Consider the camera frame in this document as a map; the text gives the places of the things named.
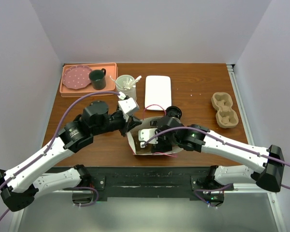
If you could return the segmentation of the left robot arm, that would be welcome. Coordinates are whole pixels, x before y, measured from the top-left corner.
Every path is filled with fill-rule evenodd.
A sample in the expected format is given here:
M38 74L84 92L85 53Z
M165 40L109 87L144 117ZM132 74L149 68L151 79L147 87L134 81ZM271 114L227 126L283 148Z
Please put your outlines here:
M139 110L133 98L119 100L116 111L111 115L108 110L107 103L92 102L41 150L12 169L0 169L0 196L10 211L24 209L38 197L56 190L89 188L92 177L84 165L75 165L51 175L45 175L45 172L92 144L96 135L119 131L125 136L141 124L133 115Z

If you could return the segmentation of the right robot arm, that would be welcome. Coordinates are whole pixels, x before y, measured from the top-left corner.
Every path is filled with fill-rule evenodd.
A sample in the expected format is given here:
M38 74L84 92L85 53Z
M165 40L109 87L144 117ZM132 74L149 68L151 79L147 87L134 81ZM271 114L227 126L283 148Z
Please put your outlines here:
M155 124L153 135L145 143L166 143L186 151L218 155L238 162L238 166L217 166L206 177L203 185L216 190L235 183L254 183L261 189L280 192L285 165L282 149L244 144L222 136L197 124L184 126L178 118L164 116Z

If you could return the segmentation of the pink cakes paper bag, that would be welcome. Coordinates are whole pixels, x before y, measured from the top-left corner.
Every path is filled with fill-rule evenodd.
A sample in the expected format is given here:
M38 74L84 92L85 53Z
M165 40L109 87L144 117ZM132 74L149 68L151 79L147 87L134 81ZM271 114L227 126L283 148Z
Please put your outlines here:
M153 117L144 118L140 126L135 127L134 129L132 129L131 131L127 133L129 146L131 150L133 151L134 155L140 155L140 156L141 155L144 155L144 156L145 155L166 155L166 156L176 157L177 153L182 151L182 149L178 147L178 145L176 145L175 141L174 141L173 149L171 152L152 153L151 148L154 144L158 143L157 142L158 137L151 138L145 143L146 146L144 148L141 148L140 142L138 140L138 131L141 129L156 128L155 133L158 134L159 132L165 129L172 128L172 127L179 127L179 126L181 126L180 119L169 117L166 115L166 113L164 116L153 116Z

